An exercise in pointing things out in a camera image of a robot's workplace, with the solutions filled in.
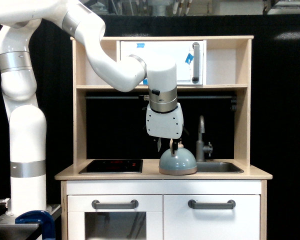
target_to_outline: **faucet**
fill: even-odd
[[[209,154],[209,157],[212,154],[213,148],[211,143],[209,142],[208,145],[205,145],[205,142],[202,140],[202,134],[205,132],[205,118],[201,115],[199,118],[198,141],[196,141],[195,160],[197,162],[206,162],[205,153]]]

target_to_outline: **black induction cooktop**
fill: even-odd
[[[79,174],[140,174],[142,159],[96,159]]]

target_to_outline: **toy kitchen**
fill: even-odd
[[[183,119],[173,120],[182,136],[170,140],[147,134],[154,130],[147,105],[158,96],[151,83],[115,90],[73,39],[73,165],[55,176],[63,240],[267,238],[272,175],[250,164],[252,41],[102,39],[115,62],[135,48],[175,59]]]

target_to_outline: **gray handle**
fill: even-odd
[[[100,203],[98,200],[94,200],[91,205],[94,209],[135,209],[139,206],[139,202],[132,200],[131,202]]]
[[[197,84],[199,82],[199,73],[200,73],[200,45],[197,42],[192,44],[194,50],[193,54],[193,78],[192,82]]]
[[[225,210],[234,209],[236,202],[229,200],[227,203],[205,203],[196,202],[195,200],[189,200],[188,206],[192,209],[205,209],[205,210]]]

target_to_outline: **black backdrop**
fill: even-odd
[[[268,239],[299,239],[300,15],[102,18],[106,36],[254,36],[251,164],[273,175]],[[54,175],[73,162],[71,41],[43,21],[30,51],[38,104],[47,119],[47,201],[59,203]],[[10,196],[9,169],[9,127],[0,87],[0,198]]]

